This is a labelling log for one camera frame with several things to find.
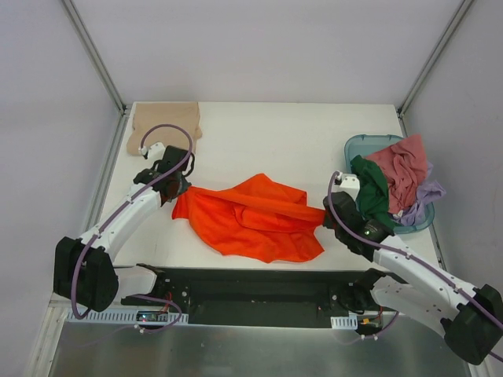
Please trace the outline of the orange t shirt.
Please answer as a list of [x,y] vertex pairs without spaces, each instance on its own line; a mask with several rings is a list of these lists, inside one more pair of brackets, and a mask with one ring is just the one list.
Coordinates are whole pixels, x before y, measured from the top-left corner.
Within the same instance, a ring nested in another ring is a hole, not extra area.
[[324,252],[315,236],[325,212],[308,205],[307,192],[256,174],[232,188],[190,187],[171,217],[185,219],[218,253],[261,262],[308,262]]

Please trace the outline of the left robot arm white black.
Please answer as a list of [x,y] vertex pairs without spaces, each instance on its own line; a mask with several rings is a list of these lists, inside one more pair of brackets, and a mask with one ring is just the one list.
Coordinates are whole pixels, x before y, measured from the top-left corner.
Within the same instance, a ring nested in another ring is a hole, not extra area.
[[53,293],[71,301],[72,309],[102,312],[114,301],[139,295],[148,305],[166,296],[163,272],[143,263],[115,267],[113,262],[137,228],[165,203],[190,186],[195,155],[168,146],[150,168],[140,171],[122,203],[105,219],[76,239],[63,237],[56,245]]

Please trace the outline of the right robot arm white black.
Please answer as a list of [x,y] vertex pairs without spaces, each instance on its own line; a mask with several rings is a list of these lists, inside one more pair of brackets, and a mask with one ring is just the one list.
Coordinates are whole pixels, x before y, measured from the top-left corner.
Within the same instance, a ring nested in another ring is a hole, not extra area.
[[363,312],[376,305],[403,313],[443,338],[463,361],[480,365],[502,338],[502,297],[485,284],[476,287],[425,261],[399,236],[365,220],[346,192],[323,199],[323,226],[350,252],[379,265],[340,294],[340,305]]

